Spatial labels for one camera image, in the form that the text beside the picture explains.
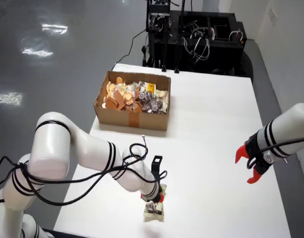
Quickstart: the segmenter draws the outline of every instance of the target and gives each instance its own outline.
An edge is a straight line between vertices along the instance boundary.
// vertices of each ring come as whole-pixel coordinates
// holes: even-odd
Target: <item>white wall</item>
[[[268,11],[273,8],[273,26]],[[304,0],[270,0],[257,37],[281,110],[304,102]],[[304,172],[304,150],[298,153]]]
[[[269,0],[220,0],[219,12],[234,12],[243,22],[247,38],[256,39]]]
[[[230,12],[231,0],[220,0],[218,9],[219,12]]]
[[[175,5],[171,4],[171,10],[181,10],[182,0],[173,0],[173,2],[180,6],[175,6]],[[203,8],[203,0],[193,0],[193,11],[202,11],[202,8]],[[191,0],[185,1],[184,10],[185,11],[191,10]]]

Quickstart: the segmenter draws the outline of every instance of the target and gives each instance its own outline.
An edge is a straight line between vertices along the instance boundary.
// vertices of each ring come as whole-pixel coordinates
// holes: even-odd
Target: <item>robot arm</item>
[[[62,180],[68,172],[71,146],[75,150],[78,164],[97,171],[106,171],[136,160],[130,155],[129,149],[123,152],[121,158],[113,143],[85,133],[66,116],[46,113],[38,120],[31,154],[21,158],[20,162],[28,161],[28,172],[37,178]],[[141,156],[137,146],[132,148],[132,153]],[[155,180],[143,161],[129,165],[128,168],[146,180]],[[161,187],[157,181],[145,182],[129,170],[115,170],[110,175],[130,192],[139,190],[147,200],[162,200]],[[37,191],[44,186],[33,180],[31,182]],[[5,205],[13,210],[25,210],[31,205],[35,196],[20,169],[12,172],[4,187],[3,197]]]
[[[304,103],[299,103],[252,135],[237,150],[236,163],[241,157],[249,159],[247,167],[251,169],[254,166],[254,169],[253,177],[248,179],[248,183],[255,183],[273,163],[286,161],[286,157],[303,148]]]

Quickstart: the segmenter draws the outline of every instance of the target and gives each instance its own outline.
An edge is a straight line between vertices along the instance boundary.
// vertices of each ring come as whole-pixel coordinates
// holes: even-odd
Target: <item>white table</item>
[[[273,167],[248,184],[253,172],[247,160],[235,165],[236,150],[262,127],[250,79],[125,64],[114,70],[172,78],[167,132],[99,125],[97,118],[90,131],[121,153],[146,135],[147,166],[162,155],[161,170],[168,170],[162,181],[168,186],[164,222],[145,222],[140,193],[129,193],[105,176],[84,199],[62,207],[54,230],[90,238],[290,237]],[[77,166],[73,179],[94,172]],[[72,184],[65,201],[93,182]]]

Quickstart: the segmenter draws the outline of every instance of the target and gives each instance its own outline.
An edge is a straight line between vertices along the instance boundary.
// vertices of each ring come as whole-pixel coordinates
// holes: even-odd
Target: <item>wire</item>
[[[126,55],[124,55],[123,57],[121,57],[121,59],[118,60],[118,61],[114,64],[114,66],[112,67],[111,71],[113,71],[113,69],[114,69],[114,67],[116,66],[116,64],[118,64],[118,63],[119,63],[120,61],[122,61],[125,57],[127,57],[127,56],[130,55],[131,50],[132,50],[132,46],[133,46],[133,40],[134,40],[136,37],[138,37],[139,35],[141,35],[141,34],[142,34],[143,32],[145,32],[145,31],[146,31],[146,30],[144,29],[142,32],[140,32],[139,34],[135,35],[135,36],[132,38],[132,42],[131,42],[131,47],[130,47],[129,53],[126,54]]]
[[[16,167],[12,168],[12,169],[8,172],[8,174],[7,174],[7,176],[5,177],[5,179],[2,180],[2,181],[0,181],[0,185],[3,184],[4,182],[6,182],[6,180],[9,178],[10,174],[11,174],[14,170],[16,170]]]
[[[179,4],[176,4],[176,3],[172,2],[172,1],[169,1],[169,2],[172,3],[175,6],[180,6]]]
[[[14,162],[12,162],[11,159],[9,159],[7,156],[3,156],[1,159],[0,159],[0,165],[2,164],[3,160],[7,160],[11,165],[13,166],[16,166],[17,164],[15,164]]]
[[[149,34],[147,34],[146,36],[146,44],[145,44],[145,48],[147,49],[148,45],[147,45],[147,39],[148,39]]]
[[[113,167],[109,170],[106,170],[106,171],[102,171],[102,172],[98,172],[98,173],[95,173],[93,175],[90,175],[86,178],[82,178],[82,179],[77,179],[77,180],[60,180],[60,181],[54,181],[54,180],[47,180],[47,179],[41,179],[41,178],[38,178],[38,177],[35,177],[33,175],[31,175],[29,172],[28,172],[28,168],[27,168],[27,163],[19,163],[19,164],[15,164],[13,163],[7,156],[4,156],[1,160],[0,160],[0,164],[2,162],[3,159],[7,159],[10,163],[12,163],[14,165],[14,168],[12,168],[7,177],[0,182],[0,185],[5,182],[8,177],[10,176],[10,174],[16,170],[16,169],[20,169],[21,172],[23,173],[23,176],[25,177],[30,189],[31,189],[31,192],[33,192],[40,200],[42,200],[43,202],[49,204],[49,205],[53,205],[53,206],[66,206],[66,205],[70,205],[74,202],[77,202],[79,201],[80,199],[82,199],[83,197],[85,197],[95,186],[96,184],[102,179],[103,176],[105,176],[106,174],[108,173],[111,173],[113,171],[130,171],[132,173],[134,173],[137,177],[139,177],[142,181],[144,182],[147,182],[147,183],[154,183],[154,182],[159,182],[160,180],[164,179],[166,176],[167,176],[167,171],[163,171],[160,175],[159,175],[159,178],[155,179],[155,180],[147,180],[145,179],[144,177],[142,177],[138,172],[136,172],[135,170],[133,170],[132,168],[129,168],[130,165],[134,164],[134,163],[137,163],[138,161],[143,161],[147,154],[148,154],[148,148],[147,148],[147,144],[146,144],[146,141],[145,141],[145,138],[143,136],[143,140],[144,140],[144,145],[143,144],[140,144],[140,143],[134,143],[134,144],[131,144],[130,145],[130,155],[126,158],[123,159],[123,162],[122,162],[122,165],[121,166],[116,166],[116,167]],[[139,156],[139,155],[136,155],[132,152],[132,148],[134,146],[140,146],[140,147],[143,147],[145,148],[145,153],[144,155],[142,156]],[[136,158],[134,161],[132,162],[125,162],[127,159],[131,158],[131,157],[134,157]],[[79,197],[73,199],[73,200],[70,200],[70,201],[67,201],[67,202],[54,202],[54,201],[50,201],[46,198],[44,198],[43,196],[41,196],[39,194],[39,191],[36,190],[33,186],[33,181],[35,182],[39,182],[39,183],[43,183],[43,184],[63,184],[63,183],[78,183],[78,182],[84,182],[84,181],[87,181],[87,180],[90,180],[91,178],[94,178],[96,176],[99,176],[97,178],[97,180],[82,194],[80,195]]]
[[[183,37],[183,40],[184,40],[184,43],[183,43],[183,44],[184,44],[185,50],[188,52],[188,54],[189,54],[189,55],[193,55],[194,58],[197,58],[197,60],[196,60],[194,63],[197,63],[199,60],[204,61],[204,60],[207,60],[207,59],[209,58],[209,54],[210,54],[209,39],[206,39],[206,46],[204,47],[204,50],[203,50],[203,52],[202,52],[201,55],[199,55],[199,54],[197,54],[197,53],[195,52],[196,47],[197,47],[197,45],[198,45],[198,43],[199,43],[200,38],[199,38],[198,42],[196,43],[196,46],[195,46],[195,48],[194,48],[193,51],[189,51],[189,50],[188,50],[188,47],[187,47],[187,40],[185,39],[185,37]],[[207,48],[208,48],[207,56],[203,56]]]
[[[304,138],[287,140],[287,141],[284,141],[284,142],[281,142],[281,143],[278,143],[278,144],[274,144],[274,145],[270,145],[270,146],[264,147],[263,149],[259,150],[259,151],[256,152],[251,158],[248,159],[248,162],[247,162],[247,168],[248,168],[248,170],[251,169],[251,168],[257,163],[256,160],[254,160],[252,163],[251,163],[251,161],[252,161],[258,154],[261,154],[261,153],[263,153],[263,152],[265,152],[265,151],[267,151],[267,150],[271,150],[271,149],[273,149],[273,148],[278,149],[280,146],[291,145],[291,144],[296,144],[296,143],[300,143],[300,142],[304,142]]]
[[[242,33],[242,31],[232,31],[232,32],[230,33],[230,35],[229,35],[229,41],[230,41],[231,35],[234,34],[234,33],[241,33],[241,39],[240,39],[240,41],[242,41],[242,38],[243,38],[243,33]]]

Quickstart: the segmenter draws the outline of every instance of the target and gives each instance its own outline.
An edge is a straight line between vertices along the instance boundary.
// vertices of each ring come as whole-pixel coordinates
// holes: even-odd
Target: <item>electronic equipment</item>
[[[155,15],[151,4],[152,0],[148,0],[150,58],[146,66],[162,71],[241,75],[247,36],[233,13],[184,11],[183,0],[181,11]]]

